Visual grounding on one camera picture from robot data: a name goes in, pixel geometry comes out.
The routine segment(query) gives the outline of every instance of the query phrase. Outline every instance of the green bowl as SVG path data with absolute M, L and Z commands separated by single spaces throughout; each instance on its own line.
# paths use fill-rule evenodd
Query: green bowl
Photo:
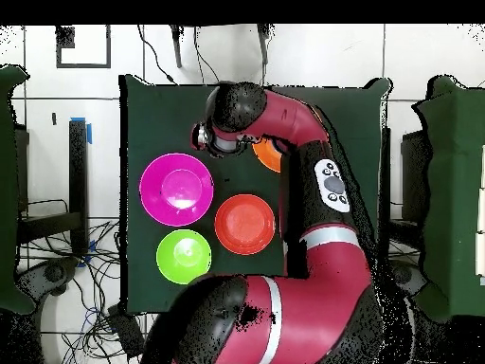
M 210 269 L 210 245 L 199 233 L 174 230 L 156 250 L 156 264 L 162 275 L 177 284 L 188 284 Z

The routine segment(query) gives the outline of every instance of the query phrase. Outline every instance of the green panel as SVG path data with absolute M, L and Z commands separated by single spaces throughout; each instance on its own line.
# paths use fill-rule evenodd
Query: green panel
M 417 108 L 425 118 L 433 148 L 423 270 L 435 286 L 425 288 L 415 299 L 438 321 L 455 315 L 485 316 L 485 286 L 479 285 L 476 275 L 485 91 L 463 89 L 439 77 L 430 99 Z M 436 292 L 439 297 L 430 297 Z
M 218 207 L 238 193 L 253 193 L 264 199 L 278 221 L 278 174 L 262 166 L 251 149 L 240 156 L 213 159 L 189 147 L 189 134 L 204 116 L 213 86 L 146 85 L 126 76 L 128 88 L 128 309 L 131 312 L 167 311 L 185 286 L 168 282 L 159 273 L 155 251 L 172 231 L 155 222 L 143 209 L 138 185 L 141 174 L 162 154 L 194 155 L 209 168 L 215 184 L 209 211 L 187 226 L 206 237 L 212 248 L 213 273 L 282 273 L 283 253 L 277 234 L 262 252 L 237 256 L 220 245 L 213 221 Z M 377 221 L 378 172 L 381 147 L 381 98 L 387 80 L 362 88 L 274 88 L 275 91 L 318 105 L 339 134 L 357 177 L 372 222 Z
M 0 66 L 0 309 L 17 314 L 32 313 L 35 304 L 15 286 L 13 273 L 17 250 L 18 181 L 15 132 L 10 104 L 15 86 L 27 79 L 27 74 L 17 66 Z

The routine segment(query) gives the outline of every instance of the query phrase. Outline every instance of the power adapter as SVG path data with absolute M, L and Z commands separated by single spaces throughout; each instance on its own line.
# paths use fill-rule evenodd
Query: power adapter
M 107 318 L 111 328 L 118 334 L 119 343 L 128 358 L 143 354 L 145 339 L 136 321 L 136 317 L 122 311 L 118 304 L 108 308 Z

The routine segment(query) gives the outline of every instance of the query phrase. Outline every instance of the red robot arm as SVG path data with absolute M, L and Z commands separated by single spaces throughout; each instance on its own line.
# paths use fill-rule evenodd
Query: red robot arm
M 312 108 L 252 83 L 223 84 L 209 96 L 192 144 L 222 157 L 262 137 L 272 138 L 283 153 L 279 229 L 285 276 L 221 277 L 195 285 L 191 307 L 182 298 L 171 311 L 172 319 L 184 318 L 168 342 L 173 360 L 170 353 L 162 360 L 371 364 L 383 341 L 379 306 L 345 177 Z M 148 341 L 147 347 L 154 346 Z

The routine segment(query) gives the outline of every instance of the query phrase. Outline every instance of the magenta bowl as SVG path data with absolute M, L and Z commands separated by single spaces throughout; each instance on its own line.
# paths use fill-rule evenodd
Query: magenta bowl
M 155 221 L 178 228 L 204 216 L 212 202 L 214 184 L 199 159 L 166 154 L 142 174 L 139 191 L 143 208 Z

